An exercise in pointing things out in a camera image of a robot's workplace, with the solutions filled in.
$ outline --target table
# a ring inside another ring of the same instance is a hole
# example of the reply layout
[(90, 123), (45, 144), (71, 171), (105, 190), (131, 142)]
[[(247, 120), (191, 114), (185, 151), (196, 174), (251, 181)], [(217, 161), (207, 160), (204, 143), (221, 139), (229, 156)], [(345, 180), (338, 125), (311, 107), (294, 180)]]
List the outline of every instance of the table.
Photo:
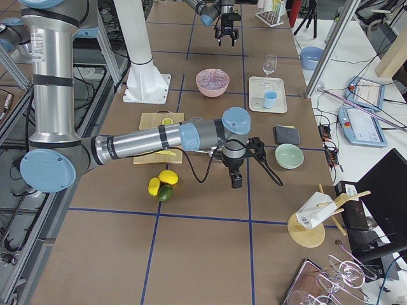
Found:
[[(294, 29), (299, 26), (301, 20), (296, 21), (296, 25)], [(312, 28), (306, 29), (303, 28), (299, 31), (297, 36), (295, 36), (296, 40), (296, 47), (297, 52), (300, 54), (301, 48), (306, 46), (316, 46), (319, 48), (325, 47), (325, 38), (328, 34), (329, 29), (331, 28), (331, 24), (333, 21), (331, 20), (318, 20), (318, 28), (317, 28), (317, 39), (313, 39), (313, 32)], [(326, 89), (332, 89), (337, 95), (342, 97), (345, 96), (345, 90), (342, 88), (346, 88), (348, 82), (356, 76), (359, 71), (361, 71), (364, 67), (366, 67), (368, 62), (360, 62), (358, 64), (350, 64), (349, 62), (359, 62), (363, 60), (369, 60), (376, 55), (375, 50), (371, 46), (370, 42), (368, 41), (365, 33), (359, 26), (358, 22), (351, 21), (343, 36), (338, 43), (334, 55), (333, 60), (328, 63), (327, 69), (322, 76), (321, 80), (325, 84)], [(385, 98), (389, 100), (396, 100), (396, 101), (404, 101), (403, 97), (401, 96), (399, 90), (393, 84), (392, 79), (382, 79), (378, 78), (375, 74), (375, 67), (380, 62), (380, 59), (376, 57), (374, 61), (369, 65), (367, 71), (364, 75), (365, 78), (377, 80), (384, 84), (391, 84), (385, 87)], [(308, 83), (312, 76), (312, 71), (303, 71), (305, 81)], [(330, 123), (334, 123), (336, 121), (336, 115), (338, 113), (338, 108), (342, 106), (340, 101), (337, 101), (331, 97), (326, 95), (321, 95), (320, 93), (314, 93), (312, 96), (312, 105), (313, 107), (318, 107), (323, 112), (314, 109), (314, 113), (316, 115), (323, 114), (330, 120)], [(404, 124), (407, 124), (407, 107), (404, 104), (396, 104), (385, 102), (384, 111), (390, 114), (391, 116), (395, 117), (396, 119), (400, 120)], [(379, 113), (384, 118), (388, 117), (383, 114), (382, 112)], [(317, 124), (320, 122), (322, 124), (327, 123), (326, 118), (316, 116)], [(380, 122), (382, 127), (389, 127), (386, 124)], [(338, 147), (340, 148), (339, 152), (339, 162), (343, 171), (339, 168), (335, 171), (331, 172), (332, 179), (335, 183), (338, 183), (341, 180), (344, 181), (352, 181), (357, 182), (363, 175), (370, 170), (380, 159), (388, 153), (389, 150), (392, 148), (396, 148), (405, 158), (407, 158), (407, 133), (402, 132), (400, 130), (387, 130), (384, 131), (385, 138), (387, 139), (388, 146), (384, 148), (372, 148), (372, 147), (362, 147), (362, 146), (352, 146), (350, 145), (346, 138), (343, 136), (342, 131), (340, 130), (339, 126), (336, 124), (331, 125), (331, 135), (333, 138), (333, 142), (335, 142)], [(375, 229), (379, 236), (383, 236), (384, 233), (380, 228)], [(383, 242), (389, 242), (388, 239), (384, 238)], [(398, 263), (402, 265), (404, 268), (406, 264), (398, 260)], [(381, 296), (382, 304), (391, 304), (395, 303), (398, 296), (405, 295), (405, 286), (407, 283), (407, 276), (405, 273), (400, 272), (399, 276), (401, 278), (400, 281), (387, 281), (386, 287), (389, 288), (392, 293), (391, 294), (383, 294)], [(364, 286), (364, 292), (367, 293), (372, 300), (376, 300), (378, 289), (382, 283), (382, 280), (371, 282)]]
[[(142, 112), (183, 112), (185, 118), (218, 118), (229, 107), (247, 108), (248, 79), (262, 76), (267, 53), (280, 57), (274, 77), (284, 79), (287, 114), (251, 112), (251, 137), (266, 144), (267, 160), (284, 182), (278, 187), (249, 160), (241, 168), (244, 185), (230, 188), (226, 168), (215, 163), (208, 181), (198, 184), (187, 163), (133, 165), (121, 159), (96, 168), (81, 180), (31, 304), (267, 304), (284, 297), (302, 260), (327, 266), (328, 254), (345, 258), (335, 245), (343, 238), (330, 225), (324, 243), (297, 245), (287, 220), (318, 190), (335, 196), (311, 103), (287, 19), (269, 29), (255, 6), (242, 14), (240, 39), (219, 48), (213, 27), (204, 27), (184, 3), (155, 2), (148, 32), (155, 65), (171, 73), (165, 106), (124, 104), (116, 95), (102, 134), (136, 130)], [(216, 67), (231, 76), (225, 94), (206, 98), (195, 75)], [(274, 158), (272, 126), (295, 125), (304, 164), (280, 168)], [(202, 176), (208, 157), (191, 153)], [(159, 203), (148, 181), (169, 168), (180, 179), (170, 201)]]

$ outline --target green bowl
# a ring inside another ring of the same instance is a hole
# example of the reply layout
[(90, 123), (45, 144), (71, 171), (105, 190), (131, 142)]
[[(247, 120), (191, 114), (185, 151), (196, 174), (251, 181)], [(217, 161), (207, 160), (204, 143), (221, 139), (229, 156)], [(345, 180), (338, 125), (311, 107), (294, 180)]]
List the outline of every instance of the green bowl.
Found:
[(275, 150), (277, 163), (288, 170), (299, 167), (304, 162), (304, 154), (295, 145), (281, 144)]

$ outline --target cutting board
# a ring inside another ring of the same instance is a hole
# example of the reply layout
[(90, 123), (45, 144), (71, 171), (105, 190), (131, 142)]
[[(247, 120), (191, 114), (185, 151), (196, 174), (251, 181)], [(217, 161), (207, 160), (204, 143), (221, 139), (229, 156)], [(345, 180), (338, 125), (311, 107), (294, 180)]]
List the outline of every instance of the cutting board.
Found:
[[(157, 127), (163, 124), (165, 118), (170, 118), (174, 123), (184, 121), (183, 113), (142, 113), (140, 119), (139, 130)], [(169, 151), (176, 153), (175, 156), (169, 154), (149, 154), (143, 157), (133, 158), (133, 164), (148, 164), (148, 163), (172, 163), (180, 164), (183, 162), (183, 153), (177, 149), (169, 149)]]

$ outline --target bowl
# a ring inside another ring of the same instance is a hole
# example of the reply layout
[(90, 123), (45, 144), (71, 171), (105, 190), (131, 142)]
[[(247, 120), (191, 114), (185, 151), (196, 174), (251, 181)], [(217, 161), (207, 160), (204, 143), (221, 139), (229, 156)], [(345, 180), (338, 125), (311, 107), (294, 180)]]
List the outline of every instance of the bowl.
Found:
[(277, 163), (288, 170), (299, 167), (304, 162), (304, 154), (295, 145), (281, 144), (275, 150)]
[(206, 97), (222, 95), (229, 85), (229, 75), (221, 69), (205, 69), (195, 78), (199, 91)]
[(315, 70), (324, 50), (316, 46), (307, 46), (301, 50), (300, 59), (304, 70)]

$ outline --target white table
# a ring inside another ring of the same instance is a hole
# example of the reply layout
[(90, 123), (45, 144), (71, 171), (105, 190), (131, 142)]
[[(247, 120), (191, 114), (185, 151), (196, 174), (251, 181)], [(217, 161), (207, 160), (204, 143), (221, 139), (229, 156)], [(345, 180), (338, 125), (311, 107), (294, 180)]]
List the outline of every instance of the white table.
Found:
[[(302, 20), (297, 20), (293, 28), (293, 31), (299, 26)], [(297, 44), (297, 51), (300, 54), (301, 48), (306, 46), (316, 46), (319, 48), (325, 48), (326, 44), (324, 42), (329, 29), (331, 28), (333, 21), (331, 20), (318, 20), (317, 22), (317, 38), (313, 38), (313, 25), (308, 29), (304, 27), (301, 28), (299, 33), (294, 37)], [(375, 50), (371, 46), (368, 38), (365, 33), (359, 26), (358, 22), (351, 21), (343, 36), (341, 37), (333, 55), (333, 60), (328, 63), (327, 69), (322, 76), (322, 82), (325, 85), (325, 89), (334, 90), (342, 89), (348, 86), (348, 82), (367, 65), (368, 62), (361, 62), (358, 64), (350, 64), (346, 62), (337, 62), (334, 60), (342, 60), (348, 62), (359, 62), (361, 60), (369, 60), (376, 55)], [(375, 67), (380, 62), (380, 59), (376, 57), (374, 61), (369, 65), (366, 73), (364, 74), (365, 78), (377, 80), (381, 83), (392, 83), (391, 79), (382, 79), (378, 78), (375, 74)], [(308, 84), (312, 71), (304, 71), (304, 78)], [(345, 90), (333, 91), (337, 95), (342, 97), (345, 96)], [(385, 87), (385, 98), (389, 100), (398, 100), (403, 101), (403, 98), (395, 86), (391, 84)], [(327, 116), (331, 123), (336, 121), (336, 115), (338, 114), (338, 108), (342, 106), (342, 103), (332, 97), (327, 96), (326, 94), (322, 95), (320, 93), (315, 93), (312, 96), (312, 105), (313, 107), (319, 107), (322, 111), (332, 112), (333, 114), (322, 113)], [(407, 106), (401, 104), (394, 104), (385, 102), (384, 111), (389, 113), (391, 116), (400, 120), (402, 123), (407, 125)], [(314, 110), (315, 114), (321, 114), (318, 110)], [(379, 115), (388, 119), (384, 113), (379, 112)], [(321, 117), (315, 117), (316, 122), (319, 123)], [(321, 119), (321, 123), (327, 123), (326, 118)], [(380, 122), (382, 127), (390, 127), (386, 124)], [(336, 167), (336, 176), (335, 171), (331, 172), (334, 184), (341, 181), (353, 181), (357, 182), (363, 175), (372, 168), (380, 159), (387, 154), (389, 150), (395, 147), (405, 158), (407, 158), (407, 133), (402, 132), (401, 130), (388, 130), (384, 131), (385, 138), (387, 139), (388, 146), (384, 148), (373, 148), (373, 147), (362, 147), (362, 146), (353, 146), (343, 135), (342, 130), (339, 125), (331, 125), (331, 135), (333, 142), (339, 147), (339, 162), (343, 168), (343, 172)], [(377, 229), (377, 234), (379, 236), (383, 235), (383, 232), (380, 228)], [(404, 262), (401, 259), (398, 260), (398, 263), (402, 268), (406, 268)], [(386, 281), (385, 286), (390, 289), (391, 293), (382, 293), (380, 298), (380, 304), (392, 304), (396, 302), (396, 299), (399, 296), (407, 295), (407, 272), (399, 272), (400, 281)], [(376, 304), (377, 295), (379, 292), (379, 287), (382, 284), (382, 280), (377, 280), (366, 284), (363, 288), (364, 292), (367, 293), (370, 297), (371, 302)]]

